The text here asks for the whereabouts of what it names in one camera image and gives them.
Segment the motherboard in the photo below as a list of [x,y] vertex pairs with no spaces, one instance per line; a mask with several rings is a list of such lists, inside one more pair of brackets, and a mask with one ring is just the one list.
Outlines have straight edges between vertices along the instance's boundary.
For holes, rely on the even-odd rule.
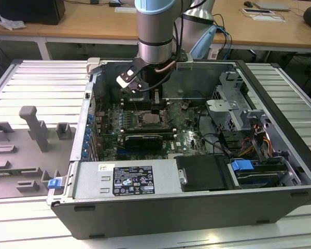
[[139,103],[98,106],[96,126],[101,161],[173,159],[207,154],[197,121],[200,107],[168,101],[153,114]]

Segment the warning label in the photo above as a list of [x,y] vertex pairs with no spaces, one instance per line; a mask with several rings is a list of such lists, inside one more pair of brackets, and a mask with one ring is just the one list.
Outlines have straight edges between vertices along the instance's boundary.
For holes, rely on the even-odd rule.
[[114,168],[113,195],[147,195],[150,193],[154,193],[152,166]]

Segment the blue tab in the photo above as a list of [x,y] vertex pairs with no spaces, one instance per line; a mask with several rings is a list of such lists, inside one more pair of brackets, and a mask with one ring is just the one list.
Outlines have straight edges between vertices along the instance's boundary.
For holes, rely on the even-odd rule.
[[61,179],[51,179],[48,181],[48,189],[60,189],[61,188]]
[[234,171],[236,170],[254,170],[250,160],[235,160],[231,163]]

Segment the blue cable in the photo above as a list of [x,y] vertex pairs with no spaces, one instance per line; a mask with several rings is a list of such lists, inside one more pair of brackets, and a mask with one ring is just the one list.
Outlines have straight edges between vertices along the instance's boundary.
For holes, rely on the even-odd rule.
[[226,52],[226,54],[224,55],[224,60],[226,60],[227,57],[228,57],[228,55],[229,55],[230,48],[231,48],[231,46],[232,46],[232,40],[229,39],[228,33],[227,33],[222,27],[217,26],[217,25],[216,25],[216,27],[217,27],[217,29],[219,29],[219,30],[226,36],[226,39],[228,40],[227,52]]

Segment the copper pipe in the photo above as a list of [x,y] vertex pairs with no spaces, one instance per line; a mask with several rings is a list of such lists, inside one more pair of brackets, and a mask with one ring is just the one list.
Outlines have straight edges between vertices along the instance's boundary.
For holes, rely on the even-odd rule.
[[169,68],[171,68],[172,66],[174,66],[176,63],[176,61],[172,61],[170,64],[168,64],[167,66],[163,67],[162,69],[155,69],[154,71],[157,74],[163,73],[164,71],[168,70]]

